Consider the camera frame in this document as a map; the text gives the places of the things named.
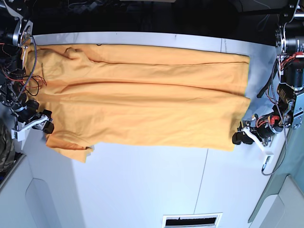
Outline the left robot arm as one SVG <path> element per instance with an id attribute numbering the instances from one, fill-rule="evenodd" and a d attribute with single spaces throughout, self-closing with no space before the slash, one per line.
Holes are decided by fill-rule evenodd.
<path id="1" fill-rule="evenodd" d="M 278 14 L 275 31 L 277 56 L 269 80 L 257 94 L 266 94 L 273 111 L 241 121 L 232 136 L 235 145 L 256 143 L 262 150 L 272 137 L 297 129 L 304 119 L 304 2 L 290 0 L 280 9 L 243 11 L 243 15 Z"/>

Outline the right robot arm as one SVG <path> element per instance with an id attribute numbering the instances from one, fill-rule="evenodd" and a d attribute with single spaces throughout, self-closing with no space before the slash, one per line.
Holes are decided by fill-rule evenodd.
<path id="1" fill-rule="evenodd" d="M 11 109 L 17 123 L 25 126 L 12 129 L 12 137 L 20 140 L 29 128 L 51 134 L 54 130 L 52 112 L 38 112 L 39 103 L 28 99 L 29 82 L 34 71 L 26 75 L 26 49 L 35 43 L 29 0 L 2 0 L 0 2 L 0 102 Z"/>

